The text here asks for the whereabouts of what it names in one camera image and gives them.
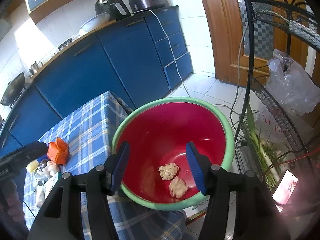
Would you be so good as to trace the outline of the white cloth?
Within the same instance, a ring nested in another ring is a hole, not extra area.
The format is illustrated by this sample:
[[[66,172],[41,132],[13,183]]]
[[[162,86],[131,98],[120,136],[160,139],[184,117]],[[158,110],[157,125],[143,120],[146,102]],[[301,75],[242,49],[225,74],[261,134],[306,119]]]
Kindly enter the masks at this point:
[[[55,174],[60,172],[59,166],[52,160],[43,159],[40,164],[37,173],[47,179],[52,178]]]

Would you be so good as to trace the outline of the pale yellow soap bar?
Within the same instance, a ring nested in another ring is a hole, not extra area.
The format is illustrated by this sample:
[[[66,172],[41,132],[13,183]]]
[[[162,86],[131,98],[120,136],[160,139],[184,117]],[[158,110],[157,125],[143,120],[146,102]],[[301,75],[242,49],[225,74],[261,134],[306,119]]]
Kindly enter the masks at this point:
[[[37,161],[37,159],[35,159],[26,166],[26,170],[30,174],[32,174],[38,169],[38,167],[39,167],[39,162]]]

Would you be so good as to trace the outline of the steel kettle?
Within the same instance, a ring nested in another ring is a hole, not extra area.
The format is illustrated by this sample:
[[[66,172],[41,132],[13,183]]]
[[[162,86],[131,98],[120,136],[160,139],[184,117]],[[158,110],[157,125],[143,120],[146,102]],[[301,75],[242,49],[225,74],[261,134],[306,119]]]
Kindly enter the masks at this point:
[[[39,62],[35,61],[29,68],[29,72],[31,76],[34,76],[42,67],[43,67],[43,63],[41,61]]]

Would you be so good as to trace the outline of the green white medicine box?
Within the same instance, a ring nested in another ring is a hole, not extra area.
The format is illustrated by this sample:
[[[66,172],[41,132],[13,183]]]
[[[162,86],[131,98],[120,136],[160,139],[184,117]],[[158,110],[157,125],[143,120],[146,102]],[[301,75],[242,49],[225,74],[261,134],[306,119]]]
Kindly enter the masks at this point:
[[[50,192],[52,191],[53,187],[57,183],[57,181],[60,179],[61,173],[57,172],[50,178],[45,184],[44,184],[44,197],[47,198]]]

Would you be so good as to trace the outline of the blue kitchen cabinets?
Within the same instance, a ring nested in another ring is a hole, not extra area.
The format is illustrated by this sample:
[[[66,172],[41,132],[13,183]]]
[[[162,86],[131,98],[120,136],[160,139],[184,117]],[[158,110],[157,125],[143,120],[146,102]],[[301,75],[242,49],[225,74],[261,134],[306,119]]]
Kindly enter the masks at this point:
[[[68,46],[27,85],[1,129],[1,155],[39,139],[100,94],[110,91],[137,109],[192,72],[176,6],[101,28]]]

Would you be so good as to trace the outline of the beige paper ball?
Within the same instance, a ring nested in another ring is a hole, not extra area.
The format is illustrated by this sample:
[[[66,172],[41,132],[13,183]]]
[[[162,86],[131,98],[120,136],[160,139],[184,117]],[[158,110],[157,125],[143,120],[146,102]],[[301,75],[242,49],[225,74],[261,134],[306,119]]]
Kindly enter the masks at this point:
[[[174,198],[181,198],[187,192],[188,187],[183,179],[175,177],[169,184],[170,195]]]
[[[162,180],[172,180],[179,170],[180,168],[176,163],[165,164],[158,168]]]

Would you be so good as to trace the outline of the clear plastic bag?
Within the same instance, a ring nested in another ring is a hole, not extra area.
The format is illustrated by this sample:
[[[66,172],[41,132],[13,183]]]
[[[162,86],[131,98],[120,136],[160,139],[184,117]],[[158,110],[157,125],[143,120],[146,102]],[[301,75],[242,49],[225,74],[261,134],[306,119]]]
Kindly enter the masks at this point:
[[[319,103],[319,88],[303,67],[278,49],[267,65],[270,77],[265,88],[283,109],[300,116],[312,112]]]

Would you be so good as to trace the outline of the wooden door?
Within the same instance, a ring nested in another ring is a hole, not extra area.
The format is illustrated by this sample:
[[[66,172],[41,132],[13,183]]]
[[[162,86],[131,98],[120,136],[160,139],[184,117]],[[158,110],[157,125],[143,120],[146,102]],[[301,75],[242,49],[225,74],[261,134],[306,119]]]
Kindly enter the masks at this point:
[[[240,39],[242,37],[242,20],[238,0],[202,0],[206,13],[213,46],[215,76],[222,82],[237,84],[237,61]],[[285,51],[287,35],[278,28],[275,30],[275,48]],[[240,86],[246,87],[248,55],[240,59]],[[308,45],[298,38],[291,38],[290,56],[305,68]]]

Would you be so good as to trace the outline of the orange cloth bundle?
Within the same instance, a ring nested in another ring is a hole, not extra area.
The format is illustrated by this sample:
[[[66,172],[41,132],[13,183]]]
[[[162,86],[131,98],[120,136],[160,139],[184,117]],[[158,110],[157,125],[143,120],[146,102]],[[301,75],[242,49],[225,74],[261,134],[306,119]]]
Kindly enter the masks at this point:
[[[57,165],[65,165],[69,155],[68,144],[60,137],[48,145],[47,157]]]

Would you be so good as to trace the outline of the white ceramic bowl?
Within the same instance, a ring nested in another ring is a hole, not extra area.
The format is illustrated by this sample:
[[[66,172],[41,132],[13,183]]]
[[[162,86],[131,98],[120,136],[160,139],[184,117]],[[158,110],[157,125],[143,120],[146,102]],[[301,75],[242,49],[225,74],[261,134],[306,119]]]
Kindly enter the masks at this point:
[[[107,12],[103,12],[103,13],[101,13],[99,15],[96,15],[95,17],[91,18],[87,22],[85,22],[80,27],[80,30],[79,30],[78,34],[80,36],[85,35],[86,33],[89,33],[90,31],[96,29],[100,25],[103,25],[103,24],[105,24],[105,23],[107,23],[109,21],[110,21],[110,13],[108,11]]]

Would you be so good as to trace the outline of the green onion stalks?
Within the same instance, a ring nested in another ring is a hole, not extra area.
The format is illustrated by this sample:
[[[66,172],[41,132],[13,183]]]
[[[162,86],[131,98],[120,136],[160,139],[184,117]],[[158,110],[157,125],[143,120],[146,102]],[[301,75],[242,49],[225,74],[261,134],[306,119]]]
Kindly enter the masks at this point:
[[[273,164],[277,157],[276,149],[271,142],[261,137],[261,130],[255,125],[254,113],[250,105],[247,105],[246,113],[243,120],[239,121],[239,125],[243,136],[252,148],[253,159],[257,164],[261,181],[265,183],[270,191],[275,190],[280,182],[279,168],[276,168]]]

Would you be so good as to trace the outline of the red bucket green rim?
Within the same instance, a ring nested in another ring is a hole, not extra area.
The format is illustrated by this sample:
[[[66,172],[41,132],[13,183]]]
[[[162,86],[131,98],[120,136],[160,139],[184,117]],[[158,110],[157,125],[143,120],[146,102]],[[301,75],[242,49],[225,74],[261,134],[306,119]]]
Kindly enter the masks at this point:
[[[182,210],[204,201],[190,171],[186,145],[193,142],[212,164],[229,170],[235,142],[231,124],[214,105],[187,97],[159,99],[139,107],[127,116],[112,139],[112,153],[122,142],[130,146],[121,190],[132,201],[154,210]],[[159,167],[175,163],[177,176],[187,185],[181,198],[170,194],[168,180]]]

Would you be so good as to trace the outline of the dark rice cooker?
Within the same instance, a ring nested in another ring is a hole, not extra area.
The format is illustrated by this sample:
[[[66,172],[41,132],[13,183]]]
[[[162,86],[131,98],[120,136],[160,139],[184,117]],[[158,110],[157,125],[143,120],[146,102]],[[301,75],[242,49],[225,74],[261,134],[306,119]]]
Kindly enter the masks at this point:
[[[169,5],[167,0],[129,0],[130,8],[133,12],[143,9],[158,9]]]

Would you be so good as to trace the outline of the black air fryer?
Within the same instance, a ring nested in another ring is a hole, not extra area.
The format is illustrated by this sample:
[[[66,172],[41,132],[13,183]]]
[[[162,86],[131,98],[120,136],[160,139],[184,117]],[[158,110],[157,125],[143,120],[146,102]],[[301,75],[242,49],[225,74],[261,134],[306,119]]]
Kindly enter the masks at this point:
[[[111,21],[119,21],[131,16],[131,13],[122,0],[97,0],[94,6],[97,15],[109,12]]]

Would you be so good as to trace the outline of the blue plaid tablecloth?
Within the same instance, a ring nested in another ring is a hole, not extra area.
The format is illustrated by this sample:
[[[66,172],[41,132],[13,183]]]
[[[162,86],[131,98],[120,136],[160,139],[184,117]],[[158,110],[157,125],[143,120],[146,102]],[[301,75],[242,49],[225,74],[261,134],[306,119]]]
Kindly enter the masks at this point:
[[[105,92],[72,112],[39,141],[48,144],[60,137],[69,146],[67,164],[60,171],[86,173],[111,154],[115,131],[131,112],[121,98]],[[182,239],[184,235],[183,211],[148,209],[121,190],[108,197],[108,203],[120,239]]]

